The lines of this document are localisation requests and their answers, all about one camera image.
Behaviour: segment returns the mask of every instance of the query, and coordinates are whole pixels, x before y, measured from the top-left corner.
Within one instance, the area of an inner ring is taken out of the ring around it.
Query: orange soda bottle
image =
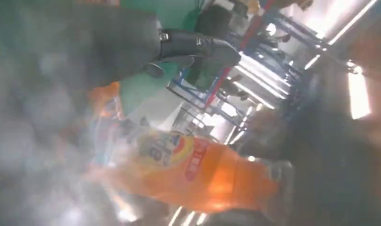
[[[204,213],[260,210],[278,192],[265,165],[225,145],[175,132],[145,131],[126,148],[116,145],[110,164],[115,166],[94,169],[93,179],[127,194]]]

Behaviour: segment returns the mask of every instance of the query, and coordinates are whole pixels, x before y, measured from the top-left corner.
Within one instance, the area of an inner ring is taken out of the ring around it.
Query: bottle label
[[[163,170],[182,163],[192,153],[193,138],[154,131],[140,137],[138,145],[143,163]]]
[[[193,153],[190,157],[188,165],[185,168],[185,179],[192,182],[200,168],[200,165],[206,155],[209,142],[207,140],[202,140],[195,138],[193,143]]]

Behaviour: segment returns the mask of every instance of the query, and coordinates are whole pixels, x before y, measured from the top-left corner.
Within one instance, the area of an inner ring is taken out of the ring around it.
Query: red pole
[[[274,1],[275,0],[269,0],[267,2],[267,5],[265,6],[265,10],[268,10],[269,8],[271,8],[271,6],[274,3]],[[242,43],[240,44],[240,50],[241,51],[245,48],[245,46],[249,42],[250,38],[253,36],[253,34],[255,33],[257,28],[260,26],[261,21],[262,21],[262,17],[261,16],[258,16],[256,19],[254,19],[252,25],[249,27],[249,30],[246,32]],[[224,81],[224,79],[226,79],[226,77],[228,76],[228,74],[231,71],[231,69],[232,69],[231,67],[225,68],[225,70],[222,73],[220,79],[218,80],[216,86],[214,87],[213,92],[208,97],[208,100],[207,100],[206,105],[205,105],[205,109],[208,108],[210,106],[211,102],[214,100],[215,95],[217,94],[218,89],[221,86],[221,83]]]

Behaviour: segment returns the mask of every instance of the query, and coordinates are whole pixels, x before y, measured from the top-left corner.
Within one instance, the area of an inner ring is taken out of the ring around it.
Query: orange liquid
[[[235,208],[259,210],[277,192],[278,185],[267,177],[264,165],[241,158],[224,145],[191,139],[208,144],[202,156],[194,149],[181,163],[148,173],[143,173],[148,166],[135,159],[130,165],[105,168],[96,175],[103,183],[129,194],[204,213]]]

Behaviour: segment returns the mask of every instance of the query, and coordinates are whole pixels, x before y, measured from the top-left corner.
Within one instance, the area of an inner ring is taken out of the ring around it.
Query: blue metal frame
[[[180,74],[179,74],[179,77],[177,79],[172,79],[171,82],[170,82],[170,85],[175,85],[177,87],[179,87],[180,89],[184,90],[186,93],[190,94],[193,98],[195,98],[196,100],[198,100],[199,102],[203,103],[203,104],[206,104],[208,98],[210,97],[210,95],[212,94],[214,88],[218,85],[218,80],[219,80],[219,77],[216,77],[214,79],[214,82],[212,84],[212,86],[210,87],[210,89],[204,93],[198,89],[195,89],[195,88],[192,88],[192,87],[188,87],[188,86],[185,86],[183,85],[183,81],[185,81],[184,79],[184,76],[183,76],[183,73],[184,71],[181,71]],[[185,97],[183,97],[181,94],[175,92],[171,87],[169,87],[169,90],[173,93],[175,93],[177,96],[187,100]],[[219,98],[221,101],[225,102],[225,103],[228,103],[228,101],[226,101],[225,98],[223,98],[220,93],[218,92],[217,93],[217,98]],[[239,121],[236,121],[234,120],[232,117],[230,117],[226,112],[224,112],[223,110],[221,110],[220,107],[216,107],[216,106],[209,106],[208,108],[210,108],[213,113],[216,113],[220,116],[222,116],[223,118],[225,118],[226,120],[228,120],[229,122],[231,122],[232,124],[234,124],[235,126],[239,126],[239,124],[241,123],[241,120]],[[240,111],[239,109],[236,109],[236,112],[238,113],[238,115],[240,116],[240,118],[243,118],[244,117],[244,113],[242,111]]]

